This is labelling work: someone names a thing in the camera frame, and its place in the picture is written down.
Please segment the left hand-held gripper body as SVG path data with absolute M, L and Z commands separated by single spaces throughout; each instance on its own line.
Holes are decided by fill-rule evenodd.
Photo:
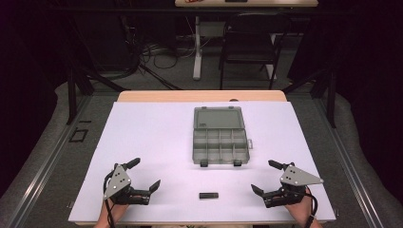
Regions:
M 103 199 L 120 205 L 148 205 L 151 193 L 148 190 L 134 189 L 127 170 L 123 169 L 123 164 L 115 164 L 114 169 L 106 176 Z

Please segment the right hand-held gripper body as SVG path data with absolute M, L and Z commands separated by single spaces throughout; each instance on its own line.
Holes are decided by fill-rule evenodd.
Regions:
M 296 167 L 293 162 L 287 164 L 287 168 L 282 171 L 279 190 L 263 194 L 262 199 L 267 208 L 300 203 L 308 185 L 324 182 L 322 178 Z

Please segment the person's left hand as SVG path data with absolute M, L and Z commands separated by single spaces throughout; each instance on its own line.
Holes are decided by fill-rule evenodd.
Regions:
M 110 206 L 110 211 L 107 211 L 106 204 L 103 203 L 100 215 L 93 228 L 110 228 L 112 221 L 119 221 L 125 214 L 128 205 L 114 204 Z

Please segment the person's right hand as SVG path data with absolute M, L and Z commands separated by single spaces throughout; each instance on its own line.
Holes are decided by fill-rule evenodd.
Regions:
M 310 189 L 307 188 L 305 193 L 310 194 Z M 303 197 L 300 203 L 286 205 L 285 208 L 301 228 L 306 228 L 309 219 L 312 220 L 309 228 L 323 228 L 322 224 L 313 217 L 313 200 L 307 195 Z

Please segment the white table mat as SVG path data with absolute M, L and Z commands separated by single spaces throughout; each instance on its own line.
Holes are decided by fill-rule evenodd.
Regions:
M 112 107 L 85 180 L 69 215 L 77 224 L 99 217 L 105 176 L 116 163 L 140 158 L 128 174 L 132 185 L 160 188 L 148 205 L 132 205 L 123 220 L 132 224 L 230 224 L 289 222 L 283 207 L 267 208 L 251 185 L 270 192 L 279 188 L 281 171 L 269 160 L 293 162 L 311 174 L 315 162 L 295 110 L 288 102 L 240 102 L 250 161 L 240 167 L 192 160 L 195 103 L 121 103 Z M 218 199 L 199 199 L 217 192 Z

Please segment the grey plastic compartment box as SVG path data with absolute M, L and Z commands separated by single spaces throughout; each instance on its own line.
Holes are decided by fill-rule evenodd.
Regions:
M 196 107 L 193 125 L 193 163 L 242 166 L 250 160 L 242 110 L 239 106 Z

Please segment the black metal stand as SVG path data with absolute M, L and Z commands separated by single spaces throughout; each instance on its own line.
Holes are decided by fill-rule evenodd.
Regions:
M 325 91 L 327 94 L 326 119 L 332 128 L 336 128 L 335 123 L 335 102 L 336 102 L 336 74 L 330 69 L 320 69 L 296 83 L 285 87 L 282 92 L 288 94 L 297 88 L 305 85 L 309 81 L 315 80 L 310 94 L 312 98 L 321 98 Z
M 73 66 L 67 74 L 67 95 L 68 95 L 68 119 L 67 124 L 71 124 L 78 115 L 77 95 L 76 88 L 85 95 L 91 96 L 95 89 L 90 83 L 90 80 L 100 82 L 101 84 L 112 88 L 117 92 L 125 91 L 120 85 L 117 85 L 106 77 L 102 76 L 95 70 L 89 69 L 85 66 Z

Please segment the black chair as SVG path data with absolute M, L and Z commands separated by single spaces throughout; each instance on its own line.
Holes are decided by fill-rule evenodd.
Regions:
M 231 16 L 224 24 L 219 60 L 220 89 L 223 89 L 226 64 L 272 66 L 268 76 L 273 87 L 283 38 L 291 28 L 291 19 L 282 13 L 242 12 Z

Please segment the white-legged wooden desk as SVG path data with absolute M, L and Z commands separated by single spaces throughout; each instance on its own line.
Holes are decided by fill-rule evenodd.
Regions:
M 175 0 L 175 6 L 187 9 L 207 8 L 315 8 L 317 0 Z M 201 21 L 195 18 L 195 63 L 193 79 L 198 81 L 202 76 Z

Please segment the metal floor rail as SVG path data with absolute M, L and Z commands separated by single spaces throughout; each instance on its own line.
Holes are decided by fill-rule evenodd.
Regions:
M 336 153 L 338 160 L 342 166 L 343 172 L 346 175 L 348 182 L 352 188 L 355 195 L 355 199 L 369 225 L 369 228 L 385 228 L 383 222 L 381 221 L 378 213 L 374 208 L 374 204 L 370 199 L 368 191 L 364 187 L 358 173 L 356 172 L 355 166 L 351 160 L 350 155 L 346 147 L 344 146 L 339 134 L 335 128 L 329 123 L 326 114 L 326 107 L 320 99 L 314 99 L 314 104 L 319 112 L 319 116 L 324 122 L 324 125 L 328 129 L 333 142 L 336 145 Z
M 6 202 L 10 203 L 10 214 L 4 214 L 6 228 L 21 228 L 24 224 L 60 159 L 67 138 L 90 101 L 91 96 L 80 98 L 71 122 L 68 120 L 67 101 L 58 102 L 49 124 L 0 200 L 3 208 L 6 208 Z

